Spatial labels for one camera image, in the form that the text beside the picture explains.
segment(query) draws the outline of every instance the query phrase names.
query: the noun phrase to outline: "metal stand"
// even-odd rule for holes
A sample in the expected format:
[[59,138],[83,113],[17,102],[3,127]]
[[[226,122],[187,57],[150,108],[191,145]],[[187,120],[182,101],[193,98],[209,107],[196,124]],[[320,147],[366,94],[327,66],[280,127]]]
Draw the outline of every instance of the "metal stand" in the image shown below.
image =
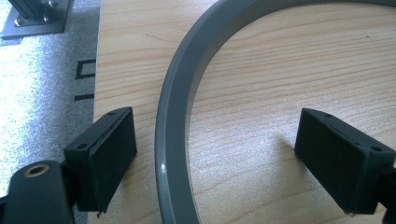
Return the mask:
[[1,33],[2,39],[64,32],[70,0],[8,0],[13,8]]

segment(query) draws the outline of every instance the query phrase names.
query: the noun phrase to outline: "black plastic bracket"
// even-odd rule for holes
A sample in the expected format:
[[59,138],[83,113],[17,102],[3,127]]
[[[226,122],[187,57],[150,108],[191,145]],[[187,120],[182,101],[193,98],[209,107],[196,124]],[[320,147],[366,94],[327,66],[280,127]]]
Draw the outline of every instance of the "black plastic bracket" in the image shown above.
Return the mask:
[[0,223],[73,223],[71,207],[105,212],[136,155],[131,107],[97,120],[64,149],[65,161],[38,161],[12,176]]
[[333,115],[305,108],[294,150],[345,213],[373,214],[381,202],[396,217],[391,148]]

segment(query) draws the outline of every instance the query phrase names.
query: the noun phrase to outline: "wooden table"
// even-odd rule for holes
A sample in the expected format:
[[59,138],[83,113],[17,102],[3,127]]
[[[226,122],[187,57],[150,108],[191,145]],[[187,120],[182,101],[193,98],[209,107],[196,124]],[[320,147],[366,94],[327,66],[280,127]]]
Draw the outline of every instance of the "wooden table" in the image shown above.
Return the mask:
[[[138,154],[111,205],[90,223],[161,223],[154,130],[167,67],[215,0],[103,0],[95,119],[131,105]],[[303,107],[334,114],[396,148],[396,10],[296,7],[251,23],[208,66],[190,127],[203,223],[380,223],[348,216],[296,159]]]

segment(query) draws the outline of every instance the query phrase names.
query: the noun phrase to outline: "floor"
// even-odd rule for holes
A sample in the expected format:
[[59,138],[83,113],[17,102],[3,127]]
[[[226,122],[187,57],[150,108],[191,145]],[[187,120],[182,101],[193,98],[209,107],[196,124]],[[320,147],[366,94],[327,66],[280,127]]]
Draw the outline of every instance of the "floor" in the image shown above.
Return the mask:
[[[9,9],[0,0],[0,31]],[[62,161],[92,124],[99,10],[100,0],[72,1],[63,34],[0,41],[0,197],[18,169]]]

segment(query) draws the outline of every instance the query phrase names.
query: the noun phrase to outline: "wood grain surface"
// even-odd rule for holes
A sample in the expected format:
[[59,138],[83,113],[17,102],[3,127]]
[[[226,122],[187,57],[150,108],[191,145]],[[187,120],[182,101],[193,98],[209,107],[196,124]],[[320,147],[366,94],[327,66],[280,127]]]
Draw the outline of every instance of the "wood grain surface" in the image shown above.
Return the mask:
[[[167,67],[214,0],[102,0],[95,119],[131,105],[138,154],[90,223],[161,223],[154,130]],[[396,148],[396,9],[295,7],[233,36],[206,69],[191,115],[202,223],[381,223],[345,215],[295,157],[301,109],[334,114]]]

